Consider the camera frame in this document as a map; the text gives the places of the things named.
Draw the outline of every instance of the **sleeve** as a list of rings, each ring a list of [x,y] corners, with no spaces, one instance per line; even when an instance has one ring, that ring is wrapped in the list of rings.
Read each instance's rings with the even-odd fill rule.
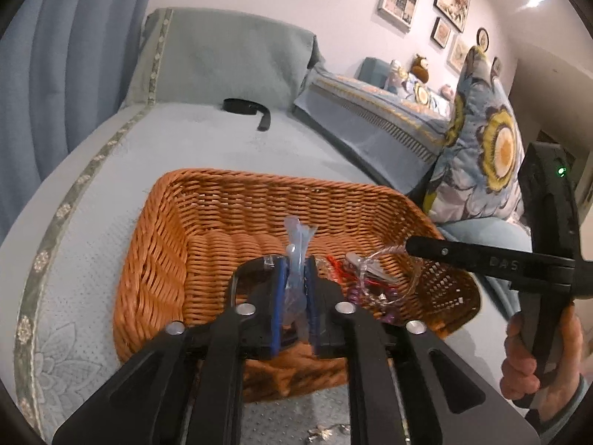
[[[540,416],[537,410],[530,410],[529,413],[527,413],[525,419],[531,426],[533,426],[533,428],[536,429],[536,432],[541,438],[542,445],[547,445],[550,443],[552,438],[554,438],[560,429],[566,425],[568,419],[574,413],[585,396],[588,388],[588,383],[581,376],[579,388],[577,388],[576,393],[570,402],[568,402],[568,404],[553,419],[545,423],[540,422]]]

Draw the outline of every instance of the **person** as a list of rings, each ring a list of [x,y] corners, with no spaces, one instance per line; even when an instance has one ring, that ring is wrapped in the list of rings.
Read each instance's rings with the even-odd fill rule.
[[[510,319],[506,330],[506,359],[502,363],[500,391],[508,400],[521,399],[540,389],[540,380],[534,374],[536,359],[521,340],[522,326],[523,317],[521,313],[517,313]],[[566,424],[587,390],[587,384],[580,374],[583,332],[574,304],[562,312],[560,331],[563,352],[556,379],[539,408],[529,411],[526,416],[526,420],[539,433],[543,444],[549,443]]]

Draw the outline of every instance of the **plastic packaging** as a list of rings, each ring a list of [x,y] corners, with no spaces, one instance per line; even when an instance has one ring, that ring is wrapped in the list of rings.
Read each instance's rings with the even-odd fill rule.
[[[308,335],[307,328],[307,298],[305,296],[305,258],[309,242],[317,226],[309,227],[298,220],[297,217],[284,218],[284,227],[288,233],[290,244],[286,247],[289,271],[284,290],[284,326],[296,324],[298,336],[305,339]]]

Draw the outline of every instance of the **blue curtain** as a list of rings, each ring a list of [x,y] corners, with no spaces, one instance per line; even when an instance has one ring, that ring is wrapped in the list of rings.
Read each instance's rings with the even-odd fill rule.
[[[0,243],[41,182],[117,112],[148,0],[26,0],[0,40]]]

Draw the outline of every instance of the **wicker basket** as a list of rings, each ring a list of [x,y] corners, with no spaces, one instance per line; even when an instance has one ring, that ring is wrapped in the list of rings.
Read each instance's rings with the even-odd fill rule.
[[[284,253],[284,217],[318,225],[311,254],[361,256],[413,234],[440,233],[407,197],[387,187],[213,169],[185,169],[161,177],[140,214],[117,290],[113,320],[123,361],[167,323],[201,324],[223,311],[228,279],[239,264]],[[406,256],[381,260],[409,276]],[[441,337],[473,318],[478,289],[468,273],[441,264],[423,268],[402,309]],[[301,395],[346,383],[343,359],[319,360],[308,345],[269,362],[248,361],[247,401]]]

